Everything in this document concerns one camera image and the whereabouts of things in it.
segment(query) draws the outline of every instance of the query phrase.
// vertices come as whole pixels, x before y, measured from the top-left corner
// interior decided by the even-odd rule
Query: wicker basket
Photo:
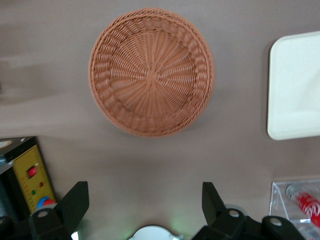
[[[131,134],[162,137],[192,124],[214,87],[214,61],[200,32],[157,8],[129,12],[97,39],[89,62],[103,113]]]

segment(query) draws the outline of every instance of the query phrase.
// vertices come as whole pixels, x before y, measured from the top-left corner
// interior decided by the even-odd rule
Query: white plastic tray
[[[272,46],[267,131],[274,140],[320,136],[320,31]]]

